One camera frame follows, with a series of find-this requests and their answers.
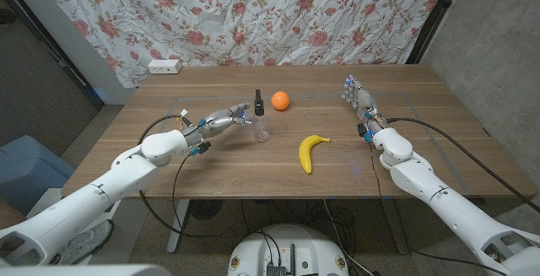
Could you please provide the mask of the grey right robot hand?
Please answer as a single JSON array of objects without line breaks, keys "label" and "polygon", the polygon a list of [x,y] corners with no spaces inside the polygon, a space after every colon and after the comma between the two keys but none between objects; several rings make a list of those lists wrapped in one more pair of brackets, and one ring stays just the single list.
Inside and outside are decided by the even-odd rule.
[{"label": "grey right robot hand", "polygon": [[346,78],[343,88],[342,98],[355,109],[368,132],[377,133],[388,127],[373,96],[353,75]]}]

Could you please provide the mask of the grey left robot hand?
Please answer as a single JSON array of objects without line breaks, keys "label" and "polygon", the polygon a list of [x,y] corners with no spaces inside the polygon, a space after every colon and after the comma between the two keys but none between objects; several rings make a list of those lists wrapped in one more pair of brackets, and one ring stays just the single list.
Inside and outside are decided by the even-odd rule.
[{"label": "grey left robot hand", "polygon": [[250,103],[244,102],[233,105],[229,109],[215,111],[199,122],[197,133],[201,138],[212,138],[232,125],[251,124],[246,116],[249,108]]}]

